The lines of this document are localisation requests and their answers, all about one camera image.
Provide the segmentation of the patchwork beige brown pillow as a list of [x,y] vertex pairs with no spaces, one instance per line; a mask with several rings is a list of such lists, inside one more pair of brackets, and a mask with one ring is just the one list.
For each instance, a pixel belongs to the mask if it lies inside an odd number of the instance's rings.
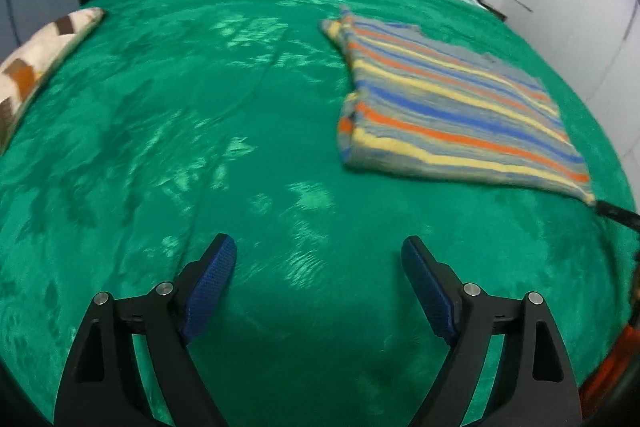
[[62,16],[41,27],[1,64],[1,153],[46,81],[105,15],[104,9],[87,8]]

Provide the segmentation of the green floral bedspread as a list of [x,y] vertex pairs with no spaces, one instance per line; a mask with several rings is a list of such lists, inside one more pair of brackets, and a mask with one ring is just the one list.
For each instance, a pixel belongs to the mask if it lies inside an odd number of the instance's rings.
[[578,200],[347,170],[350,89],[320,24],[341,8],[418,25],[538,78],[597,195],[634,203],[570,87],[458,0],[98,0],[105,20],[49,80],[1,159],[1,355],[51,415],[91,298],[143,295],[219,233],[228,291],[191,347],[232,426],[403,426],[445,358],[402,272],[421,237],[485,291],[538,291],[585,378],[628,317],[638,239]]

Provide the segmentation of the striped knit sweater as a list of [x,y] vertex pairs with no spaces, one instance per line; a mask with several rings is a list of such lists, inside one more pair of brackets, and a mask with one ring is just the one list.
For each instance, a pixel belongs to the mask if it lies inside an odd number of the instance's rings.
[[585,159],[538,79],[349,9],[321,29],[352,78],[337,124],[345,166],[596,200]]

